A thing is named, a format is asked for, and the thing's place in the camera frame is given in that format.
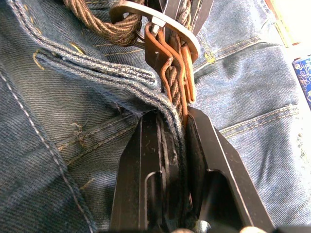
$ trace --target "blue denim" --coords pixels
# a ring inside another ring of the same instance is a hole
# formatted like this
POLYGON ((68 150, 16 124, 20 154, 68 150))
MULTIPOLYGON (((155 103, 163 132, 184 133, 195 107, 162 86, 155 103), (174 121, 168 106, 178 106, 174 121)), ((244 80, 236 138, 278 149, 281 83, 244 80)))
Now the blue denim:
MULTIPOLYGON (((113 1, 90 1, 108 21, 113 1)), ((0 2, 0 228, 107 230, 118 163, 156 108, 178 114, 144 51, 111 45, 61 0, 0 2)), ((306 99, 263 0, 215 0, 198 34, 197 102, 237 149, 275 225, 311 224, 306 99)))

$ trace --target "silver metal ring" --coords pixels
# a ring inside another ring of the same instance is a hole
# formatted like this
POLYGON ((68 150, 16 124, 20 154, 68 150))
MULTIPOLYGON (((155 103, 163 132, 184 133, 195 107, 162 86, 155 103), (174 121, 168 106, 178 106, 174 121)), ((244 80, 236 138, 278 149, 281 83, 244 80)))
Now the silver metal ring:
POLYGON ((156 24, 160 27, 166 25, 187 42, 191 52, 192 62, 194 62, 199 57, 201 48, 195 35, 183 25, 168 17, 167 15, 138 3, 121 0, 115 3, 109 11, 111 22, 116 23, 122 21, 124 13, 134 13, 141 16, 146 16, 147 18, 151 18, 153 23, 154 21, 159 22, 159 24, 156 24))
POLYGON ((139 31, 136 30, 136 34, 137 34, 137 37, 138 37, 141 41, 145 41, 145 37, 143 37, 142 34, 140 34, 139 31))

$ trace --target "seam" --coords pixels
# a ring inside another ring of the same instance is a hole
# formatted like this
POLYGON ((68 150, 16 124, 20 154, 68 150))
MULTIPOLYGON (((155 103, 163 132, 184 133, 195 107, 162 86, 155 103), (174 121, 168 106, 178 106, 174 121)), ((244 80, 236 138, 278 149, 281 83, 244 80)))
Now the seam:
POLYGON ((205 49, 204 57, 206 59, 206 62, 207 63, 214 63, 216 61, 215 55, 213 54, 213 52, 211 51, 211 49, 207 45, 206 41, 200 39, 200 37, 198 37, 198 39, 200 40, 201 44, 203 45, 203 47, 205 49))
POLYGON ((273 113, 271 113, 271 114, 269 114, 269 115, 267 115, 267 116, 262 116, 262 117, 260 117, 260 118, 253 119, 253 120, 251 120, 251 121, 246 121, 246 122, 243 122, 243 123, 239 123, 239 124, 237 124, 237 125, 236 125, 235 127, 233 127, 233 128, 227 129, 227 130, 225 130, 225 131, 221 131, 221 133, 225 133, 225 132, 231 131, 231 130, 236 129, 236 128, 240 127, 240 126, 243 126, 243 125, 249 124, 249 123, 251 123, 251 122, 255 122, 255 121, 258 121, 258 120, 267 118, 267 117, 272 116, 272 115, 275 115, 275 114, 277 114, 277 113, 281 113, 281 112, 288 111, 288 110, 290 110, 290 109, 292 109, 292 108, 296 108, 296 107, 293 107, 293 106, 287 107, 287 108, 285 108, 285 109, 280 109, 280 110, 278 110, 278 111, 276 111, 276 112, 273 112, 273 113))
MULTIPOLYGON (((59 56, 57 56, 56 55, 56 53, 54 53, 54 52, 51 52, 51 54, 55 57, 55 58, 59 58, 59 56)), ((37 54, 38 56, 39 56, 39 60, 41 59, 41 60, 43 60, 43 61, 46 61, 46 60, 49 60, 49 61, 52 61, 52 59, 50 58, 50 53, 48 52, 48 53, 43 53, 43 52, 39 52, 38 54, 37 54)), ((107 72, 101 72, 101 68, 98 68, 97 70, 96 70, 96 72, 99 72, 99 73, 101 73, 101 74, 107 74, 107 72)), ((140 82, 140 83, 142 83, 142 84, 144 84, 144 85, 155 85, 156 84, 156 79, 153 79, 153 78, 151 78, 151 77, 141 77, 141 76, 135 76, 135 77, 133 77, 133 76, 124 76, 124 78, 125 79, 134 79, 134 80, 136 80, 136 81, 138 81, 138 82, 140 82)))
MULTIPOLYGON (((221 55, 220 57, 217 57, 215 60, 220 60, 220 59, 224 58, 225 56, 227 56, 228 54, 234 53, 234 52, 239 51, 239 50, 242 50, 242 49, 244 49, 245 47, 249 46, 250 44, 256 43, 256 42, 258 42, 258 41, 260 40, 260 37, 257 36, 257 37, 253 37, 253 38, 250 38, 250 39, 241 41, 241 42, 245 42, 245 41, 248 41, 248 40, 251 40, 251 39, 254 39, 254 38, 257 38, 257 40, 250 41, 249 43, 247 43, 247 44, 245 44, 245 45, 243 45, 243 46, 241 46, 241 47, 239 47, 239 48, 237 48, 237 49, 235 49, 235 50, 231 50, 231 51, 229 51, 229 52, 227 52, 227 53, 221 55)), ((215 54, 216 54, 216 53, 219 53, 220 51, 226 50, 226 49, 228 49, 228 48, 225 48, 225 49, 221 49, 221 50, 219 50, 219 51, 216 51, 215 54)), ((212 62, 212 61, 204 62, 204 63, 198 65, 197 67, 194 67, 194 68, 193 68, 193 71, 196 72, 197 69, 200 69, 200 68, 202 68, 202 67, 204 67, 204 66, 206 66, 206 65, 212 64, 212 63, 214 63, 214 62, 212 62)))
POLYGON ((105 139, 104 141, 102 141, 102 142, 96 144, 96 145, 93 146, 92 148, 87 149, 85 152, 83 152, 83 153, 79 154, 77 157, 71 159, 71 160, 67 163, 67 166, 71 165, 72 163, 74 163, 75 161, 77 161, 78 159, 80 159, 81 157, 83 157, 84 155, 86 155, 86 154, 88 154, 88 153, 90 153, 90 152, 96 150, 98 147, 102 146, 103 144, 105 144, 105 143, 107 143, 107 142, 109 142, 109 141, 111 141, 111 140, 113 140, 113 139, 115 139, 115 138, 121 136, 122 134, 124 134, 125 132, 127 132, 127 131, 129 131, 129 130, 131 130, 131 129, 133 129, 133 128, 136 128, 136 125, 133 125, 133 126, 127 128, 127 129, 125 129, 125 130, 123 130, 123 131, 121 131, 121 132, 119 132, 119 133, 116 133, 116 134, 113 135, 112 137, 109 137, 109 138, 105 139))
POLYGON ((75 43, 69 42, 71 46, 73 46, 79 53, 85 54, 82 49, 80 49, 75 43))
POLYGON ((236 43, 236 44, 231 45, 231 46, 229 46, 229 47, 227 47, 227 48, 218 50, 217 52, 221 52, 221 51, 227 50, 227 49, 229 49, 229 48, 232 48, 232 47, 235 47, 235 46, 237 46, 237 45, 239 45, 239 44, 242 44, 243 42, 246 42, 246 41, 249 41, 249 40, 254 40, 254 39, 260 39, 260 37, 259 37, 259 36, 254 36, 254 37, 252 37, 252 38, 249 38, 249 39, 246 39, 246 40, 242 40, 242 41, 240 41, 239 43, 236 43))
POLYGON ((94 45, 94 47, 101 47, 101 46, 113 46, 114 44, 100 44, 100 45, 94 45))
POLYGON ((40 63, 38 62, 36 56, 38 55, 39 53, 39 49, 37 49, 34 53, 33 53, 33 60, 35 62, 35 64, 41 69, 41 70, 44 70, 44 67, 42 65, 40 65, 40 63))
POLYGON ((89 186, 90 183, 92 183, 93 181, 95 181, 95 178, 90 179, 88 182, 86 182, 81 188, 79 188, 80 190, 84 190, 85 188, 87 188, 89 186))
POLYGON ((142 51, 143 49, 139 49, 139 50, 134 50, 134 51, 130 51, 130 52, 116 52, 116 53, 109 53, 109 54, 104 54, 104 56, 112 56, 112 55, 120 55, 120 54, 129 54, 129 53, 133 53, 133 52, 139 52, 142 51))
POLYGON ((123 120, 125 120, 125 119, 128 119, 129 117, 132 117, 132 116, 133 116, 133 114, 128 115, 128 116, 126 116, 126 117, 124 117, 124 118, 122 118, 122 119, 116 120, 116 121, 114 121, 114 122, 111 122, 110 124, 105 125, 105 126, 103 126, 103 127, 101 127, 101 128, 98 128, 98 129, 96 129, 96 130, 94 130, 94 131, 91 131, 91 132, 89 132, 89 133, 83 135, 82 137, 78 137, 78 138, 76 138, 75 140, 72 140, 72 141, 70 141, 70 142, 67 142, 67 143, 61 145, 61 146, 59 146, 57 149, 58 149, 58 151, 62 151, 64 148, 70 146, 71 144, 76 143, 76 142, 78 142, 78 141, 80 141, 80 140, 83 140, 83 139, 85 139, 85 138, 87 138, 87 137, 90 137, 91 135, 93 135, 93 134, 95 134, 95 133, 97 133, 97 132, 99 132, 99 131, 101 131, 101 130, 103 130, 103 129, 109 127, 109 126, 112 126, 112 125, 114 125, 114 124, 116 124, 116 123, 118 123, 118 122, 120 122, 120 121, 123 121, 123 120))
POLYGON ((9 85, 8 81, 1 75, 1 78, 4 80, 4 82, 6 83, 7 87, 9 88, 11 94, 13 95, 13 97, 15 98, 15 100, 17 101, 17 103, 19 104, 20 108, 23 110, 24 114, 26 115, 26 117, 28 118, 28 121, 30 122, 32 128, 34 129, 35 133, 39 136, 41 142, 45 145, 45 147, 48 149, 48 151, 50 152, 50 154, 52 155, 52 158, 54 160, 54 162, 57 164, 60 172, 61 172, 61 175, 62 175, 62 178, 64 180, 64 182, 66 183, 67 187, 69 188, 72 196, 73 196, 73 199, 74 199, 74 202, 76 203, 78 209, 80 210, 80 212, 82 213, 82 215, 84 216, 87 224, 88 224, 88 228, 90 230, 91 233, 93 233, 93 230, 92 230, 92 227, 91 227, 91 223, 88 219, 88 217, 85 215, 84 213, 84 210, 82 209, 82 207, 80 206, 79 204, 79 201, 73 191, 73 188, 71 187, 69 181, 67 180, 66 176, 65 176, 65 173, 64 173, 64 170, 63 168, 61 167, 57 157, 55 156, 55 154, 52 152, 50 146, 48 145, 48 143, 44 140, 44 138, 42 137, 41 133, 39 132, 39 130, 36 128, 34 122, 31 120, 30 118, 30 115, 28 114, 28 112, 26 111, 26 109, 24 108, 24 106, 22 105, 22 103, 19 101, 18 97, 16 96, 16 94, 13 92, 11 86, 9 85))
POLYGON ((239 134, 239 133, 242 133, 242 132, 251 130, 251 129, 253 129, 253 128, 257 128, 257 127, 259 127, 259 126, 261 126, 261 125, 265 125, 265 124, 270 123, 270 122, 272 122, 272 121, 275 121, 275 120, 278 120, 278 119, 281 119, 281 118, 284 118, 284 117, 294 116, 294 115, 297 115, 297 114, 298 114, 298 113, 292 113, 292 114, 288 114, 288 115, 284 115, 284 116, 279 116, 279 117, 277 117, 277 118, 275 118, 275 119, 268 120, 268 121, 266 121, 266 122, 264 122, 264 123, 261 123, 261 124, 259 124, 259 125, 255 125, 255 126, 253 126, 253 127, 247 128, 247 129, 245 129, 245 130, 237 131, 237 132, 235 132, 235 133, 233 133, 233 134, 230 134, 230 135, 226 136, 226 138, 229 138, 229 137, 232 137, 232 136, 234 136, 234 135, 236 135, 236 134, 239 134))
MULTIPOLYGON (((16 14, 19 14, 19 17, 21 19, 21 23, 22 26, 25 27, 25 29, 28 30, 28 33, 30 34, 30 36, 33 36, 35 40, 38 40, 38 43, 43 43, 43 46, 48 46, 48 47, 52 47, 55 50, 59 50, 60 52, 65 53, 64 56, 77 56, 77 53, 75 51, 72 51, 68 48, 63 48, 62 46, 59 46, 59 44, 54 43, 50 40, 48 40, 47 38, 45 38, 44 36, 42 36, 42 32, 33 24, 34 29, 37 31, 38 34, 40 34, 41 36, 38 36, 35 31, 33 31, 33 29, 29 26, 30 24, 28 23, 28 21, 26 20, 26 17, 24 16, 24 11, 26 11, 26 13, 30 14, 29 12, 29 8, 26 5, 20 5, 17 3, 16 0, 12 0, 12 2, 14 3, 14 5, 12 5, 13 9, 16 10, 16 14)), ((129 66, 120 66, 118 64, 112 64, 109 62, 104 62, 102 60, 97 61, 97 59, 92 59, 91 57, 85 55, 85 57, 83 57, 83 59, 85 59, 85 61, 90 61, 92 63, 94 63, 95 65, 99 65, 99 66, 107 66, 108 68, 113 68, 116 69, 118 71, 112 71, 113 73, 118 73, 118 75, 127 75, 127 74, 132 74, 135 75, 137 77, 141 77, 143 76, 143 78, 145 78, 145 76, 148 76, 148 78, 153 79, 153 74, 151 72, 146 72, 142 69, 139 68, 135 68, 135 67, 129 67, 129 66)))
POLYGON ((239 48, 237 48, 237 49, 235 49, 235 50, 229 51, 229 52, 223 54, 222 56, 220 56, 219 59, 225 57, 226 55, 228 55, 228 54, 230 54, 230 53, 234 53, 234 52, 236 52, 236 51, 242 50, 242 49, 244 49, 245 47, 247 47, 248 45, 253 44, 253 43, 257 42, 257 41, 251 41, 251 42, 249 42, 249 43, 247 43, 247 44, 245 44, 245 45, 243 45, 243 46, 241 46, 241 47, 239 47, 239 48))

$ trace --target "jeans pocket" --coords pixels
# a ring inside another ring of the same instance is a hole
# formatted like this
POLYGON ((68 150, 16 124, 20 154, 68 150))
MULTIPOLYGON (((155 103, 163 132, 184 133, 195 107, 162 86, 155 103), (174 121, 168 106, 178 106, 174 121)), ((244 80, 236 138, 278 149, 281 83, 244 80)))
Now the jeans pocket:
POLYGON ((302 117, 298 106, 290 105, 220 131, 239 152, 276 226, 311 223, 302 117))

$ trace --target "brown leather strap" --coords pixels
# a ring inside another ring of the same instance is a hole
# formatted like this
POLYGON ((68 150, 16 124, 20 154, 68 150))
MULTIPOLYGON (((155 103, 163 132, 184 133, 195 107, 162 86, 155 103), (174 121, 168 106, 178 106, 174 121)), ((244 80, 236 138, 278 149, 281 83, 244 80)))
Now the brown leather strap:
POLYGON ((165 42, 163 29, 155 38, 151 33, 151 23, 145 27, 145 60, 160 76, 169 100, 176 106, 177 112, 187 123, 187 101, 184 90, 185 66, 183 59, 165 42))
POLYGON ((194 76, 190 49, 186 43, 181 46, 181 40, 178 34, 173 33, 171 37, 172 48, 183 58, 185 65, 184 89, 186 100, 188 103, 194 103, 196 99, 196 91, 194 86, 194 76))
POLYGON ((158 40, 163 45, 172 55, 173 55, 173 66, 176 67, 177 75, 175 80, 169 80, 169 83, 171 81, 172 87, 173 84, 177 82, 178 88, 179 89, 173 89, 171 88, 171 93, 172 93, 172 99, 173 99, 173 104, 174 104, 174 97, 176 97, 176 106, 181 104, 181 109, 182 109, 182 121, 183 125, 187 124, 187 116, 188 116, 188 110, 187 110, 187 101, 186 101, 186 96, 185 96, 185 89, 184 89, 184 75, 185 75, 185 65, 183 62, 183 59, 181 56, 165 42, 165 37, 163 34, 163 30, 160 30, 158 33, 158 40))
POLYGON ((195 90, 195 84, 194 84, 192 59, 191 59, 190 49, 187 44, 181 47, 181 54, 184 60, 185 70, 186 70, 187 102, 194 103, 196 100, 196 90, 195 90))
POLYGON ((152 23, 145 26, 145 60, 160 76, 169 100, 172 102, 171 88, 165 76, 173 61, 172 54, 150 33, 152 23))

